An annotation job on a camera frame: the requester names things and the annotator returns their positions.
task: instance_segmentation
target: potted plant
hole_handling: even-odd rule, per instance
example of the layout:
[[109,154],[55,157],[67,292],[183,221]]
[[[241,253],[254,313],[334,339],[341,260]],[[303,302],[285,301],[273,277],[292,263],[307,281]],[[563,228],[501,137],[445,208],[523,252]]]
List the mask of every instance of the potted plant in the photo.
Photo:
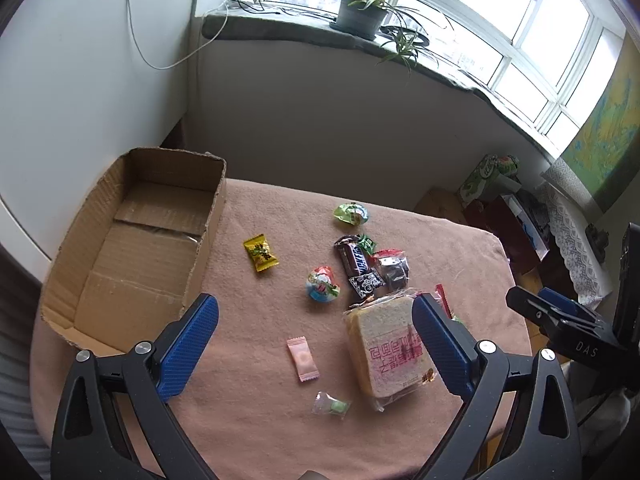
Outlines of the potted plant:
[[400,27],[395,32],[390,32],[392,39],[383,43],[383,46],[395,43],[396,51],[383,57],[381,62],[399,59],[411,70],[411,62],[413,61],[415,66],[419,52],[428,56],[431,56],[431,53],[427,51],[425,44],[417,41],[417,31],[407,28],[405,17],[414,20],[415,18],[405,9],[408,7],[397,6],[390,3],[390,0],[340,0],[338,17],[335,23],[332,23],[332,27],[372,41],[375,40],[376,33],[388,13],[393,13],[398,18]]
[[387,13],[395,7],[389,0],[340,0],[335,28],[373,40]]

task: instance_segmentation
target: plant pot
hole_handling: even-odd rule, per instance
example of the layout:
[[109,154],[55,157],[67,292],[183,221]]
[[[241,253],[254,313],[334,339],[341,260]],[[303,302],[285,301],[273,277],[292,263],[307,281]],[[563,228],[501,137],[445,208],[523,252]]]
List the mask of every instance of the plant pot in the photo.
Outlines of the plant pot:
[[332,27],[342,32],[348,32],[365,40],[375,40],[376,32],[385,19],[386,10],[370,6],[363,9],[364,3],[350,6],[355,0],[340,0],[340,10]]

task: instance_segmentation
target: table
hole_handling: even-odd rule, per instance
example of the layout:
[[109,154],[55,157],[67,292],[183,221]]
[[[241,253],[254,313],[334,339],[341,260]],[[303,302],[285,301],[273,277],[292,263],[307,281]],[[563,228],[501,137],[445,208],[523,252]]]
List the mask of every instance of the table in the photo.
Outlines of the table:
[[[346,347],[342,312],[350,291],[332,244],[356,229],[332,218],[345,199],[239,180],[228,199],[202,290],[220,304],[220,324],[184,392],[170,406],[186,434],[222,480],[294,480],[307,469],[331,480],[383,480],[415,472],[453,420],[461,401],[441,379],[374,412],[359,391]],[[445,219],[367,205],[364,231],[380,248],[403,248],[411,285],[442,283],[453,311],[476,338],[530,354],[524,320],[508,309],[513,285],[500,241]],[[254,271],[242,242],[264,232],[280,264]],[[306,296],[313,267],[331,265],[340,297],[318,304]],[[320,370],[300,383],[286,340],[304,335]],[[76,349],[37,320],[31,347],[34,419],[50,442],[63,381]],[[313,415],[319,390],[349,399],[347,417]],[[511,397],[490,436],[504,429]],[[158,472],[140,429],[124,418],[140,460]]]

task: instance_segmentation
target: cardboard box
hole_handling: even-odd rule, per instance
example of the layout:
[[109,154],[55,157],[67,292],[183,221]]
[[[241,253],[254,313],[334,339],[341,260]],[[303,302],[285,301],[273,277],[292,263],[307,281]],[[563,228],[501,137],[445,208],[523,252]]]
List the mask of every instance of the cardboard box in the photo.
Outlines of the cardboard box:
[[43,319],[98,356],[128,352],[200,293],[225,194],[226,162],[137,148],[89,193],[53,261]]

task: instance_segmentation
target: packaged bread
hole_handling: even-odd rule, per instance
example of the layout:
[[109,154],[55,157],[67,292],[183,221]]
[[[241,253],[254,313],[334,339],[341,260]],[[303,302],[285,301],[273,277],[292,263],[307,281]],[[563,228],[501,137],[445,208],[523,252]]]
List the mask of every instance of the packaged bread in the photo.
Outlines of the packaged bread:
[[380,412],[435,377],[433,361],[412,321],[416,293],[401,290],[344,314],[358,382]]

